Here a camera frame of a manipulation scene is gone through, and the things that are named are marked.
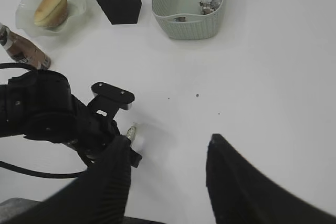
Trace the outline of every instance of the glass bowl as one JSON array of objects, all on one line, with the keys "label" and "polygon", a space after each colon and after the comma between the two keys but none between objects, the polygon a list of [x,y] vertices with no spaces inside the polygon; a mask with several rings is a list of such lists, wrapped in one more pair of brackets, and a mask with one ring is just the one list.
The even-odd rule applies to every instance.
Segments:
[{"label": "glass bowl", "polygon": [[34,24],[34,13],[42,0],[21,0],[15,15],[17,29],[31,37],[57,36],[78,25],[87,11],[87,0],[68,0],[68,18],[56,28],[42,28]]}]

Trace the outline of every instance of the white tabletop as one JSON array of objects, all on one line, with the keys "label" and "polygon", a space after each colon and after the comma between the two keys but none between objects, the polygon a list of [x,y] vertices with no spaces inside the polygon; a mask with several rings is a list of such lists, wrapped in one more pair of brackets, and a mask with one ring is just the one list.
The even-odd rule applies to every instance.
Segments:
[{"label": "white tabletop", "polygon": [[[1,22],[14,31],[19,1],[0,0]],[[137,25],[112,26],[92,2],[80,30],[33,40],[84,103],[98,81],[135,94],[133,108],[116,117],[123,133],[139,125],[135,149],[144,156],[132,171],[126,215],[215,223],[205,186],[212,133],[285,189],[336,215],[334,0],[227,0],[219,34],[202,41],[168,39],[151,0],[142,1]],[[8,72],[0,77],[5,83]],[[42,172],[84,169],[72,150],[21,137],[0,140],[0,160]],[[0,169],[0,202],[43,200],[69,182]]]}]

